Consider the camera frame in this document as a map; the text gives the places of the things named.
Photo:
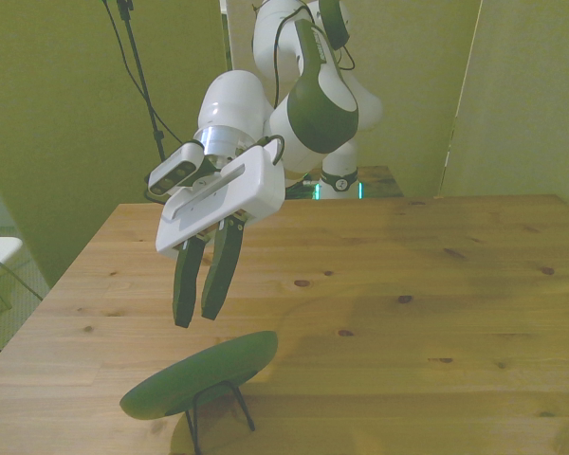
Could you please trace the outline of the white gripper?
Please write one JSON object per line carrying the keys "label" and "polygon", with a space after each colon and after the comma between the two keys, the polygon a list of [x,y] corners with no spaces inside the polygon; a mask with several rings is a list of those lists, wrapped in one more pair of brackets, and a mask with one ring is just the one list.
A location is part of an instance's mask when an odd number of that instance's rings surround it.
{"label": "white gripper", "polygon": [[[227,164],[216,177],[200,179],[167,200],[156,234],[156,251],[174,259],[176,248],[182,243],[174,272],[176,326],[187,328],[193,317],[196,281],[206,245],[194,235],[219,224],[201,299],[201,316],[217,318],[238,263],[245,221],[253,224],[268,217],[285,200],[283,163],[274,161],[278,152],[277,144],[254,146]],[[245,221],[233,215],[239,211]]]}

